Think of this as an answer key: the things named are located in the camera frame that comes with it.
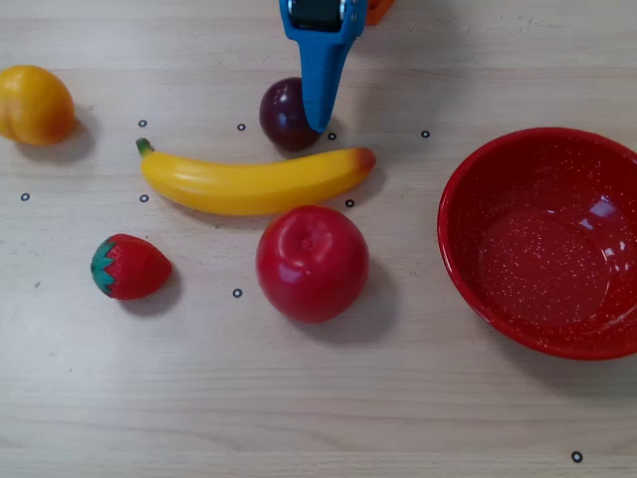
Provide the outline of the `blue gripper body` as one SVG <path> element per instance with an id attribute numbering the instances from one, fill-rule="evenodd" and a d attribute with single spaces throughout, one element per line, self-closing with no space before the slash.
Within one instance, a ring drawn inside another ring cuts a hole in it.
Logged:
<path id="1" fill-rule="evenodd" d="M 297 42 L 353 42 L 364 29 L 368 1 L 281 0 L 280 13 L 287 37 Z"/>

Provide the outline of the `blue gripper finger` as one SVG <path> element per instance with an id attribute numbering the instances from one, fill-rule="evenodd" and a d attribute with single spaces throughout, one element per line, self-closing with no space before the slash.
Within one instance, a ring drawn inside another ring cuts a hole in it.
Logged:
<path id="1" fill-rule="evenodd" d="M 344 64 L 353 42 L 329 33 L 302 33 L 297 42 L 308 124 L 313 130 L 323 132 L 329 124 Z"/>

